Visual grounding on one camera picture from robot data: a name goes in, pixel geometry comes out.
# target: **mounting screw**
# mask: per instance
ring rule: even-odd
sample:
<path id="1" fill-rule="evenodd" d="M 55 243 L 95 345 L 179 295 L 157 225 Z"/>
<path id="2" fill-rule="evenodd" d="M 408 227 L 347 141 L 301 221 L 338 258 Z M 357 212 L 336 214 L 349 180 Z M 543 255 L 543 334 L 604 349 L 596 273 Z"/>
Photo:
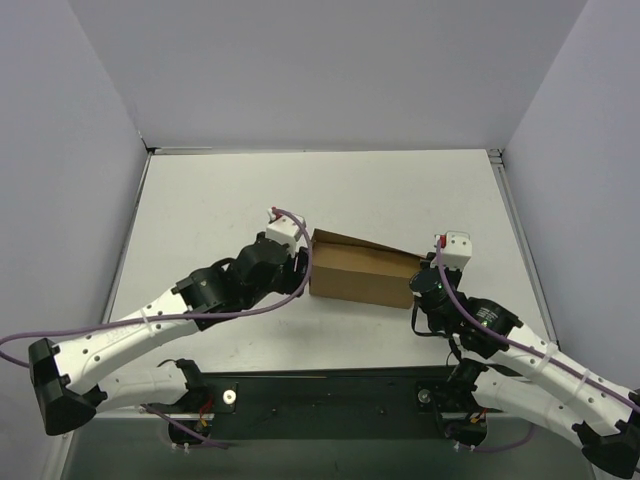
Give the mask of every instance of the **mounting screw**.
<path id="1" fill-rule="evenodd" d="M 233 405 L 234 403 L 236 403 L 236 392 L 234 392 L 233 390 L 226 390 L 222 394 L 222 400 L 227 405 Z"/>
<path id="2" fill-rule="evenodd" d="M 418 392 L 418 401 L 420 403 L 429 403 L 431 401 L 431 392 L 423 388 Z"/>

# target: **black wire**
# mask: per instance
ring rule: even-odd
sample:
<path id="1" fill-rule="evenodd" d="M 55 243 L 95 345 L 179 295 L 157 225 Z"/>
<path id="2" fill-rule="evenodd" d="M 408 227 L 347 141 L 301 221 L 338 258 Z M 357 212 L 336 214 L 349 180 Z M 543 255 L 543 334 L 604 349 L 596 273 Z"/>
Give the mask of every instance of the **black wire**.
<path id="1" fill-rule="evenodd" d="M 458 360 L 458 363 L 462 363 L 462 352 L 452 338 L 449 339 L 449 348 L 451 349 L 451 353 L 456 357 L 456 360 Z"/>
<path id="2" fill-rule="evenodd" d="M 158 365 L 156 365 L 156 368 L 161 367 L 162 365 L 164 365 L 167 362 L 173 362 L 176 363 L 176 361 L 173 358 L 167 358 L 166 360 L 161 361 Z"/>
<path id="3" fill-rule="evenodd" d="M 416 323 L 418 321 L 418 309 L 420 308 L 419 300 L 417 297 L 413 299 L 413 310 L 411 311 L 411 330 L 419 337 L 441 337 L 443 335 L 439 333 L 424 333 L 416 330 Z"/>

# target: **white arm link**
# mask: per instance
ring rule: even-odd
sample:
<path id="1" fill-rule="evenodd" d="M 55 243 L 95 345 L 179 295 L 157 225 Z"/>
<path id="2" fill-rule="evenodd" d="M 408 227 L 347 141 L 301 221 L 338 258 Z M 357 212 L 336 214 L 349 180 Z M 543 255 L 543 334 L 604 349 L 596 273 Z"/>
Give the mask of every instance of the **white arm link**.
<path id="1" fill-rule="evenodd" d="M 182 297 L 167 290 L 142 310 L 120 320 L 187 310 Z M 166 320 L 103 330 L 60 342 L 57 344 L 60 352 L 55 356 L 58 373 L 69 376 L 67 389 L 83 395 L 128 362 L 164 343 L 197 332 L 193 320 Z"/>
<path id="2" fill-rule="evenodd" d="M 173 362 L 150 370 L 116 371 L 98 386 L 107 394 L 96 408 L 98 413 L 142 403 L 173 405 L 187 393 L 184 374 Z"/>
<path id="3" fill-rule="evenodd" d="M 524 418 L 582 447 L 578 435 L 571 429 L 573 424 L 582 423 L 582 419 L 540 387 L 506 377 L 491 368 L 478 376 L 475 385 L 478 388 L 472 393 L 478 405 Z"/>
<path id="4" fill-rule="evenodd" d="M 548 347 L 547 342 L 526 325 L 514 328 L 508 338 L 532 346 L 540 352 L 545 352 Z M 549 363 L 549 358 L 582 372 L 582 378 L 576 378 Z M 555 345 L 547 353 L 546 359 L 541 359 L 515 347 L 509 347 L 506 352 L 498 350 L 488 361 L 485 361 L 499 363 L 527 377 L 573 410 L 599 435 L 607 436 L 619 433 L 615 427 L 616 422 L 618 420 L 626 422 L 631 415 L 630 407 L 586 384 L 585 379 L 595 380 L 625 398 L 628 398 L 630 392 L 628 388 L 608 382 L 591 373 L 578 362 L 560 352 Z"/>

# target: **white table surface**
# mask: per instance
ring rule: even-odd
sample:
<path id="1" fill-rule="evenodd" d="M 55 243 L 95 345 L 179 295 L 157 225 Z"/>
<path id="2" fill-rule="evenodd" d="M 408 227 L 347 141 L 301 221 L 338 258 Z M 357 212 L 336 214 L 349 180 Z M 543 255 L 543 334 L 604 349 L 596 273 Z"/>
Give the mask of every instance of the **white table surface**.
<path id="1" fill-rule="evenodd" d="M 548 338 L 484 150 L 154 156 L 111 318 L 196 268 L 235 257 L 264 229 L 272 205 L 303 215 L 310 230 L 422 254 L 436 233 L 469 232 L 473 258 L 460 289 Z M 167 358 L 193 359 L 202 371 L 444 364 L 447 342 L 415 336 L 409 318 L 409 310 L 305 295 L 166 344 L 127 368 Z"/>

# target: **cable tie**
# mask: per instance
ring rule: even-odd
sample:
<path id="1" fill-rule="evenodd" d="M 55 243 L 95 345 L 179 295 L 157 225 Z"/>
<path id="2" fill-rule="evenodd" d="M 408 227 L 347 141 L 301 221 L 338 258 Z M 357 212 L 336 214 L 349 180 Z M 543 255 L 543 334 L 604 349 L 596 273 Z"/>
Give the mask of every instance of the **cable tie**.
<path id="1" fill-rule="evenodd" d="M 533 375 L 539 375 L 542 372 L 542 370 L 544 370 L 544 367 L 547 366 L 547 364 L 549 363 L 549 360 L 551 360 L 551 357 L 553 357 L 557 352 L 558 352 L 558 345 L 556 345 L 553 342 L 547 343 L 547 348 L 544 352 L 544 357 L 542 357 L 542 360 L 538 362 L 538 366 L 533 370 Z"/>
<path id="2" fill-rule="evenodd" d="M 156 332 L 154 332 L 153 328 L 151 328 L 151 323 L 149 322 L 149 319 L 147 318 L 147 314 L 144 312 L 144 308 L 141 308 L 139 310 L 139 312 L 140 312 L 140 316 L 142 317 L 142 321 L 144 322 L 144 324 L 149 329 L 149 336 L 150 337 L 155 337 L 156 336 Z"/>
<path id="3" fill-rule="evenodd" d="M 580 379 L 580 383 L 578 383 L 578 386 L 573 391 L 573 396 L 572 396 L 571 400 L 573 400 L 574 398 L 576 398 L 578 396 L 578 393 L 580 392 L 580 389 L 582 388 L 582 386 L 587 381 L 587 378 L 589 378 L 589 375 L 591 375 L 591 370 L 589 370 L 587 368 L 587 369 L 585 369 L 584 373 L 582 374 L 582 378 Z"/>

